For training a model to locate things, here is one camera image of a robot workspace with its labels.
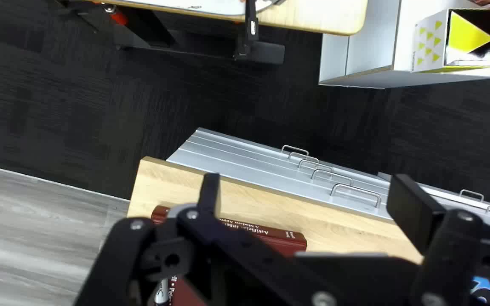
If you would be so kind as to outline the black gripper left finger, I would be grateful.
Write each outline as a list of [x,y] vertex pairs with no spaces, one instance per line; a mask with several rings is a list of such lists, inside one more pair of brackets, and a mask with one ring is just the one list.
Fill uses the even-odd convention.
[[221,176],[218,173],[206,173],[202,176],[197,208],[201,212],[214,215],[219,205],[219,181]]

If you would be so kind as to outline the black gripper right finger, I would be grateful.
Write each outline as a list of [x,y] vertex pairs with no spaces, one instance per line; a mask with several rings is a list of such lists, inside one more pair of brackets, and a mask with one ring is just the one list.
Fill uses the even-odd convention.
[[391,176],[386,210],[418,253],[425,253],[446,208],[412,176]]

